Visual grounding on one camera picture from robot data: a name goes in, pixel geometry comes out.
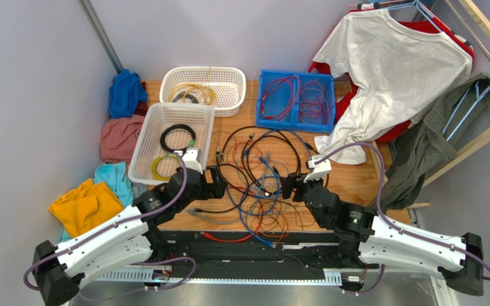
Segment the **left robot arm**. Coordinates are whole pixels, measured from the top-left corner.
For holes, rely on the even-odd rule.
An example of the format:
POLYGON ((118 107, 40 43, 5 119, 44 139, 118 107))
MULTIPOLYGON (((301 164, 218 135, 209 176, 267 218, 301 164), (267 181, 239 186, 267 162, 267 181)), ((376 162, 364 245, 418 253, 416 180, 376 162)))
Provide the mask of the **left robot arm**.
POLYGON ((126 265, 161 260, 167 253, 159 225, 171 221, 190 203, 224 197, 228 183, 210 166, 179 167, 166 183, 148 190, 116 216, 57 245, 40 243, 24 282, 40 292, 45 305, 63 305, 87 284, 126 265))

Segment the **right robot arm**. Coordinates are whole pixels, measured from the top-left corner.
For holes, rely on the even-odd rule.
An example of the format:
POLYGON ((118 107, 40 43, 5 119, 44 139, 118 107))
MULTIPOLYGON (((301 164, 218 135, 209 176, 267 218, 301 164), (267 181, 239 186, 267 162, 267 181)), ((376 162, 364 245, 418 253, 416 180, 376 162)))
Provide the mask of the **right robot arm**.
POLYGON ((403 224, 342 201, 323 186, 323 179, 293 173, 280 182, 283 199, 303 202, 317 225, 338 238, 342 261, 407 268, 443 279, 454 291, 483 296, 480 236, 442 235, 403 224))

